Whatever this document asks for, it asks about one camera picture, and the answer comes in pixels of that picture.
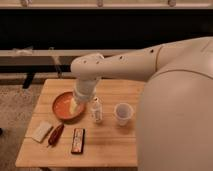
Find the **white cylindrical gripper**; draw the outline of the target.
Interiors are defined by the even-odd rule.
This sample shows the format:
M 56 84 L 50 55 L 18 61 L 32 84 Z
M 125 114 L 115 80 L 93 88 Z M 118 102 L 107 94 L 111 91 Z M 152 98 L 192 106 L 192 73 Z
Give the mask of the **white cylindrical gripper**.
M 78 104 L 77 103 L 86 103 L 89 102 L 95 96 L 95 87 L 99 82 L 98 79 L 92 80 L 82 80 L 77 79 L 73 93 L 74 99 L 70 102 L 69 112 L 71 115 L 74 115 L 77 112 Z

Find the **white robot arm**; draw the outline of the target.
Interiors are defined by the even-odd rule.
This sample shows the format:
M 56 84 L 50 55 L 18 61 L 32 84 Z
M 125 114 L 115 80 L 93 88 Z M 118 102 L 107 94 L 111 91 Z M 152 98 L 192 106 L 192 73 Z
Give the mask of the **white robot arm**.
M 138 171 L 213 171 L 213 36 L 71 63 L 78 101 L 100 78 L 143 81 L 136 114 Z

